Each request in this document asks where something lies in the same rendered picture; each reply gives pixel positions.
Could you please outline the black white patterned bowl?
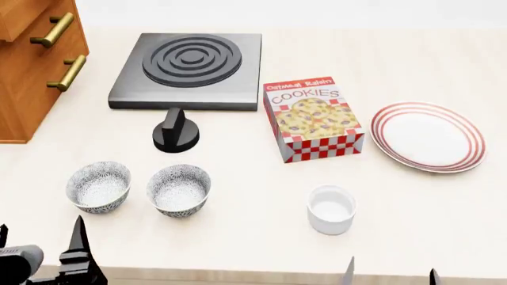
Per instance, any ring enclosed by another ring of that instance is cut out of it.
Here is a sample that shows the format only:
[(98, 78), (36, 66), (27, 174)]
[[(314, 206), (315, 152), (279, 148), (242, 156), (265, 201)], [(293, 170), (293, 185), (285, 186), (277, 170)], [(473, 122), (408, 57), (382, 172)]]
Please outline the black white patterned bowl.
[(109, 213), (128, 197), (132, 175), (115, 161), (97, 161), (77, 170), (67, 182), (67, 198), (81, 211)]
[(154, 208), (171, 218), (187, 218), (205, 204), (211, 178), (194, 165), (172, 165), (156, 172), (147, 184), (147, 198)]

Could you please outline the white ramekin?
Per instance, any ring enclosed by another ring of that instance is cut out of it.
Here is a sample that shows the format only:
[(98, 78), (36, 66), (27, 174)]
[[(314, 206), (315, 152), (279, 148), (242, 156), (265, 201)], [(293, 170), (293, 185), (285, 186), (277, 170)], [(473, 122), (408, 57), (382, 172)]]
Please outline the white ramekin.
[(356, 200), (336, 185), (322, 185), (307, 199), (307, 220), (314, 230), (326, 235), (347, 232), (356, 215)]

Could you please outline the wooden cabinet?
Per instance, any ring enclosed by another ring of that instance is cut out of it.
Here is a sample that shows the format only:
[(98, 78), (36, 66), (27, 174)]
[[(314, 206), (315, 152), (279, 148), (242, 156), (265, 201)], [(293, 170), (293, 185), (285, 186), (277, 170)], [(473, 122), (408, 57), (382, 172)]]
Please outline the wooden cabinet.
[[(51, 48), (30, 44), (45, 37), (51, 16), (74, 20)], [(87, 56), (89, 48), (75, 0), (0, 0), (0, 143), (23, 144), (35, 134), (59, 98), (58, 82), (70, 66), (64, 59)]]

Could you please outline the black stove knob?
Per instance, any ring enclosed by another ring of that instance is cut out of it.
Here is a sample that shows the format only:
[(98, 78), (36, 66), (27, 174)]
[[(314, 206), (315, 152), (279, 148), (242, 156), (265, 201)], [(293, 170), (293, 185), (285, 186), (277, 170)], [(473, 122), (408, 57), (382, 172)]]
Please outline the black stove knob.
[(185, 117), (181, 108), (170, 108), (166, 118), (153, 130), (154, 146), (169, 154), (178, 154), (192, 149), (200, 139), (199, 128)]

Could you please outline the oatmeal raisin cookies box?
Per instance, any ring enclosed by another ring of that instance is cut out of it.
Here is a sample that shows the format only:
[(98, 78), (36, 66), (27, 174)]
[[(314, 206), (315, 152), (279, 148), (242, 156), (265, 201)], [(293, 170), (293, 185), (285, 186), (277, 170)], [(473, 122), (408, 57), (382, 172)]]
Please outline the oatmeal raisin cookies box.
[(360, 154), (365, 130), (331, 77), (263, 85), (284, 163)]

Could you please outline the grey flat stove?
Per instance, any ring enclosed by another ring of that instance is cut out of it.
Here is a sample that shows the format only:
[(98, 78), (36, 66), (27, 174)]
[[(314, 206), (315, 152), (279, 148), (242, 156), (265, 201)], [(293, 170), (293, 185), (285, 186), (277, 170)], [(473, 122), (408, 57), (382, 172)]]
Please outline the grey flat stove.
[(261, 45), (258, 33), (144, 33), (109, 93), (109, 107), (256, 111)]

